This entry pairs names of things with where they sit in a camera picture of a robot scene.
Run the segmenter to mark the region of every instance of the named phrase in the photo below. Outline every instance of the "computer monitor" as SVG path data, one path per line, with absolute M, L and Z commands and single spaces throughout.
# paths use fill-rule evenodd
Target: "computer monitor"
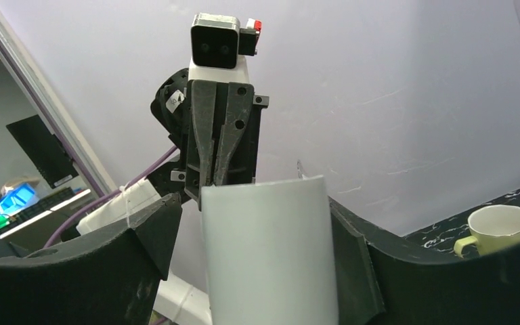
M 49 132 L 39 115 L 11 123 L 7 129 L 51 188 L 79 175 L 57 137 Z

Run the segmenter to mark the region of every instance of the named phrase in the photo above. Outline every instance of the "mug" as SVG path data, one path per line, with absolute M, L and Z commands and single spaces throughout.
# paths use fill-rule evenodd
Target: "mug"
M 462 256 L 463 248 L 475 245 L 480 255 L 493 253 L 520 242 L 520 207 L 490 205 L 467 218 L 471 236 L 461 238 L 454 252 Z

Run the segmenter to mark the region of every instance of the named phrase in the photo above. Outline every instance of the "metal frame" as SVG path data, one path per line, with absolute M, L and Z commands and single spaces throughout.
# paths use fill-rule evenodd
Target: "metal frame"
M 67 153 L 74 159 L 75 167 L 90 188 L 99 196 L 116 189 L 116 184 L 49 86 L 46 78 L 40 73 L 21 42 L 1 21 L 0 58 L 36 108 L 39 116 L 57 135 Z

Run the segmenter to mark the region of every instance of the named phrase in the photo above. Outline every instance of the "marble tabletop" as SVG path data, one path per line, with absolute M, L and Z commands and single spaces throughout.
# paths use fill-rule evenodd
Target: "marble tabletop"
M 411 234 L 404 236 L 404 238 L 425 248 L 454 254 L 455 241 L 469 236 L 467 217 L 469 217 L 473 211 L 491 204 L 507 204 L 520 207 L 520 189 L 509 192 L 504 196 L 483 203 L 477 207 L 473 207 L 472 209 L 449 217 L 443 221 L 434 223 L 429 227 L 412 232 Z M 478 254 L 475 247 L 468 246 L 464 249 L 464 257 L 469 258 L 476 256 L 478 256 Z

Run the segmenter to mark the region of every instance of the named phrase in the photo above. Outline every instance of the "mug rim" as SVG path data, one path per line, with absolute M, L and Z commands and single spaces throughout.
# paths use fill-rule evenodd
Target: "mug rim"
M 493 204 L 493 205 L 487 205 L 486 207 L 483 207 L 483 208 L 480 208 L 480 209 L 477 209 L 475 211 L 473 211 L 469 217 L 467 217 L 467 225 L 469 226 L 469 230 L 471 230 L 472 232 L 476 232 L 480 235 L 484 235 L 484 236 L 489 236 L 489 237 L 506 237 L 506 236 L 515 236 L 517 234 L 520 234 L 520 230 L 518 232 L 513 232 L 513 233 L 510 233 L 510 234 L 503 234 L 503 235 L 493 235 L 493 234 L 486 234 L 484 232 L 478 232 L 477 230 L 473 229 L 472 225 L 471 225 L 471 218 L 473 217 L 473 215 L 477 212 L 480 212 L 482 210 L 486 210 L 486 209 L 490 209 L 490 208 L 497 208 L 497 207 L 508 207 L 510 209 L 513 209 L 515 208 L 516 210 L 519 210 L 520 211 L 520 207 L 518 207 L 517 205 L 507 205 L 507 204 Z

